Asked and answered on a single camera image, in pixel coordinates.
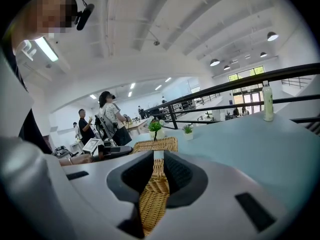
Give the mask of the person's left forearm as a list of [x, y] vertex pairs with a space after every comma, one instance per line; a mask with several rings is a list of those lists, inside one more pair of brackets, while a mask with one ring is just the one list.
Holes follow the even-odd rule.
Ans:
[[88, 163], [91, 163], [92, 161], [93, 161], [93, 158], [88, 153], [82, 154], [80, 156], [59, 159], [59, 163], [61, 166], [88, 164]]

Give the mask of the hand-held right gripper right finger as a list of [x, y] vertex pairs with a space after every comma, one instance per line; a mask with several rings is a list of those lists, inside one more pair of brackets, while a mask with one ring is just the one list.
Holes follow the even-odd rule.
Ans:
[[170, 192], [152, 240], [273, 240], [286, 207], [242, 171], [196, 156], [165, 151], [168, 182], [173, 169], [188, 180]]

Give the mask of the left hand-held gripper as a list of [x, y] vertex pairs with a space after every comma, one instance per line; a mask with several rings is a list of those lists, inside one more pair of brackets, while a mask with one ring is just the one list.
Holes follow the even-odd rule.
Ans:
[[133, 148], [131, 146], [104, 146], [101, 139], [91, 138], [82, 148], [84, 161], [103, 161], [110, 156], [111, 158], [118, 158], [129, 155]]

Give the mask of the black metal railing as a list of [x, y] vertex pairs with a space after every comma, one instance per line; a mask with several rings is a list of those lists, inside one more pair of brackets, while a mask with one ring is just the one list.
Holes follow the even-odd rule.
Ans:
[[271, 72], [258, 74], [255, 76], [245, 77], [242, 79], [238, 79], [235, 81], [231, 81], [228, 83], [223, 83], [214, 87], [207, 88], [205, 90], [201, 90], [197, 93], [188, 94], [186, 96], [177, 98], [175, 100], [166, 102], [162, 105], [158, 105], [146, 110], [147, 114], [154, 117], [154, 120], [163, 120], [167, 123], [173, 123], [173, 130], [178, 129], [177, 123], [187, 123], [187, 124], [214, 124], [214, 121], [198, 121], [198, 120], [177, 120], [177, 114], [183, 113], [195, 113], [195, 112], [203, 112], [203, 111], [216, 111], [216, 110], [227, 110], [227, 109], [235, 109], [242, 108], [246, 106], [254, 107], [254, 106], [266, 106], [266, 102], [263, 101], [251, 101], [247, 103], [238, 103], [234, 104], [230, 102], [229, 105], [218, 105], [211, 106], [206, 108], [195, 108], [195, 109], [183, 109], [180, 111], [176, 111], [174, 109], [174, 105], [184, 104], [190, 105], [191, 101], [194, 99], [202, 99], [208, 98], [211, 99], [215, 97], [217, 94], [221, 94], [222, 92], [232, 91], [235, 89], [240, 89], [246, 86], [251, 85], [259, 85], [262, 84], [263, 81], [267, 81], [267, 83], [275, 82], [275, 81], [284, 81], [290, 78], [303, 78], [305, 76], [312, 75], [320, 75], [320, 63], [310, 63], [304, 65], [297, 65], [288, 68], [273, 70]]

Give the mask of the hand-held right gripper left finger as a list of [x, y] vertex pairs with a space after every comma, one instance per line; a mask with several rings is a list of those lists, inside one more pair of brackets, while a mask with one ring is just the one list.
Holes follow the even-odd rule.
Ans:
[[113, 227], [143, 239], [140, 196], [153, 166], [154, 152], [145, 150], [63, 169], [72, 187], [95, 212]]

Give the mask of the woven wicker basket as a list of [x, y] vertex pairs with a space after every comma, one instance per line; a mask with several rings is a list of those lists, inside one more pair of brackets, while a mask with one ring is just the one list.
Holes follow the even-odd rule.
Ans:
[[[178, 150], [178, 140], [175, 137], [165, 137], [159, 140], [139, 141], [133, 146], [133, 153], [153, 150]], [[153, 163], [152, 175], [139, 197], [139, 213], [143, 233], [148, 236], [166, 211], [170, 188], [164, 173], [164, 159], [156, 158]]]

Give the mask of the ceiling strip light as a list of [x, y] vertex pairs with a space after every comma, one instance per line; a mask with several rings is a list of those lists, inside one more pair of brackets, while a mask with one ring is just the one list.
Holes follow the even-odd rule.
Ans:
[[59, 57], [55, 51], [51, 48], [49, 43], [44, 37], [40, 37], [34, 40], [38, 47], [43, 51], [43, 53], [52, 61], [56, 62]]

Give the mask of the large potted plant white pot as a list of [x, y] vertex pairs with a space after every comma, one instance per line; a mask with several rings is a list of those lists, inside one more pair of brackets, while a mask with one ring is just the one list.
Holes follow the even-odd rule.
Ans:
[[166, 133], [163, 130], [164, 121], [156, 121], [152, 120], [152, 122], [148, 125], [150, 139], [152, 141], [156, 141], [159, 139], [164, 139], [166, 137]]

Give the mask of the pale green bottle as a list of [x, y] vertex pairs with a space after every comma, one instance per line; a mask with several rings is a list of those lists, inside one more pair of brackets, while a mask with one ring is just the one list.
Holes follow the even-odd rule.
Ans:
[[271, 122], [274, 119], [273, 92], [268, 81], [263, 81], [262, 95], [264, 101], [264, 120]]

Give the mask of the small potted plant white pot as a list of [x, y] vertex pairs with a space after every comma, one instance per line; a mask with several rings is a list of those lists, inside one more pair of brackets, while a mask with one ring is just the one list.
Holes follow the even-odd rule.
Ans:
[[187, 141], [192, 140], [194, 138], [193, 135], [193, 125], [186, 124], [182, 127], [183, 135]]

